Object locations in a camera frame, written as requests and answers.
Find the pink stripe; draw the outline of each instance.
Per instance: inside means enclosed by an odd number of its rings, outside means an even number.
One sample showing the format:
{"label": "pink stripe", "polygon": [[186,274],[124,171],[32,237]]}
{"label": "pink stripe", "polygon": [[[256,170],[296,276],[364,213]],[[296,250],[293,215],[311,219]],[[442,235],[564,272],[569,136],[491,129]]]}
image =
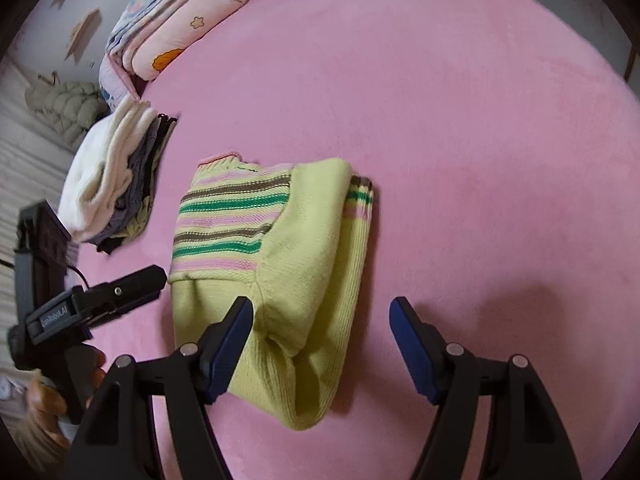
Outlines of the pink stripe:
{"label": "pink stripe", "polygon": [[198,180],[195,184],[193,184],[193,186],[204,186],[205,184],[215,184],[216,182],[223,182],[225,180],[231,180],[233,178],[245,178],[250,175],[258,178],[262,178],[265,176],[270,176],[271,174],[277,173],[282,170],[290,170],[291,168],[293,168],[292,164],[278,164],[277,166],[273,166],[272,168],[267,168],[266,170],[259,171],[259,172],[249,171],[249,170],[226,170],[225,173],[223,174],[202,178]]}
{"label": "pink stripe", "polygon": [[208,156],[207,158],[203,158],[202,160],[198,161],[198,166],[203,166],[204,164],[210,164],[212,162],[216,162],[217,160],[221,160],[222,158],[227,158],[228,156],[236,156],[237,158],[240,159],[240,162],[242,162],[242,155],[240,155],[240,153],[226,152],[220,155],[213,155],[213,156]]}
{"label": "pink stripe", "polygon": [[360,205],[360,202],[348,202],[344,205],[342,216],[369,221],[371,220],[371,208],[367,205]]}
{"label": "pink stripe", "polygon": [[178,272],[180,270],[255,270],[256,262],[251,260],[228,260],[226,258],[195,258],[193,260],[173,261],[170,272]]}
{"label": "pink stripe", "polygon": [[176,229],[183,227],[218,227],[223,225],[242,225],[273,221],[280,216],[280,209],[254,211],[244,214],[227,214],[224,216],[180,216],[176,222]]}

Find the brown stripe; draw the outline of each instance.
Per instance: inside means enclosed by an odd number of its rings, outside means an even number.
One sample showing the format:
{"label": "brown stripe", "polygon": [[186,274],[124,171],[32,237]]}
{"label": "brown stripe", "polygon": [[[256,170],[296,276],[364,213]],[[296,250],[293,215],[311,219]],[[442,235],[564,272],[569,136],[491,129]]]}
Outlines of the brown stripe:
{"label": "brown stripe", "polygon": [[224,231],[219,233],[180,233],[174,237],[174,245],[180,242],[204,242],[206,240],[218,240],[219,238],[226,238],[229,236],[243,236],[251,238],[258,234],[267,234],[272,227],[272,224],[263,224],[257,229],[233,229],[231,231]]}
{"label": "brown stripe", "polygon": [[371,187],[371,181],[366,176],[353,175],[351,177],[352,186]]}
{"label": "brown stripe", "polygon": [[249,193],[252,191],[264,191],[266,189],[271,189],[273,187],[278,186],[288,186],[291,181],[290,174],[281,175],[276,178],[272,178],[271,180],[263,180],[261,182],[247,182],[244,184],[228,184],[228,186],[220,186],[214,187],[211,189],[201,189],[197,191],[190,191],[180,203],[187,202],[187,200],[191,200],[192,198],[202,198],[205,196],[215,196],[215,195],[224,195],[228,193]]}

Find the human hand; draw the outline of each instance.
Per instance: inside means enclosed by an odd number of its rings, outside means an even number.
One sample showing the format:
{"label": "human hand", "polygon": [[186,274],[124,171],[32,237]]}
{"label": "human hand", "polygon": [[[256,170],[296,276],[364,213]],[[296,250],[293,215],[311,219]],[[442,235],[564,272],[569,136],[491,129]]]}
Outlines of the human hand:
{"label": "human hand", "polygon": [[[97,363],[91,376],[91,382],[97,388],[105,376],[104,370],[100,367],[105,364],[106,356],[97,348],[94,350],[97,354]],[[66,413],[65,399],[54,388],[42,384],[39,370],[27,386],[27,412],[28,416],[51,440],[66,449],[70,447],[69,441],[60,433],[58,427],[58,417]]]}

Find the black clamp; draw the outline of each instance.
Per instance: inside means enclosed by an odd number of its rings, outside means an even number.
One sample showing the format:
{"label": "black clamp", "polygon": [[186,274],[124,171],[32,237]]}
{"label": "black clamp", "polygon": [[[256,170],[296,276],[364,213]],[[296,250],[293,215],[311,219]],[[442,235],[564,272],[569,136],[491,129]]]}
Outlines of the black clamp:
{"label": "black clamp", "polygon": [[138,363],[121,355],[87,410],[63,480],[161,480],[152,396],[164,396],[178,465],[185,480],[231,480],[204,410],[226,392],[254,320],[247,298],[197,343]]}
{"label": "black clamp", "polygon": [[558,412],[526,357],[500,362],[447,344],[406,298],[392,301],[389,321],[418,393],[438,406],[412,480],[459,480],[479,396],[492,397],[479,480],[580,480]]}
{"label": "black clamp", "polygon": [[161,267],[149,266],[87,290],[65,290],[70,235],[46,202],[20,211],[15,250],[18,324],[8,332],[9,350],[20,370],[39,368],[66,400],[71,425],[80,423],[96,354],[82,343],[91,329],[157,299],[166,284]]}

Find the striped sweater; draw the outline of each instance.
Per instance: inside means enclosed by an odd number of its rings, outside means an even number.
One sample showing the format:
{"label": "striped sweater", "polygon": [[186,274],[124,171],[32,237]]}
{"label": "striped sweater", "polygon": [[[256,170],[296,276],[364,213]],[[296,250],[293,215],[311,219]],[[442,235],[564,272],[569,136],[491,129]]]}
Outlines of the striped sweater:
{"label": "striped sweater", "polygon": [[254,325],[229,390],[289,428],[317,424],[342,372],[372,203],[370,180],[337,158],[201,163],[174,238],[176,343],[197,341],[248,297]]}

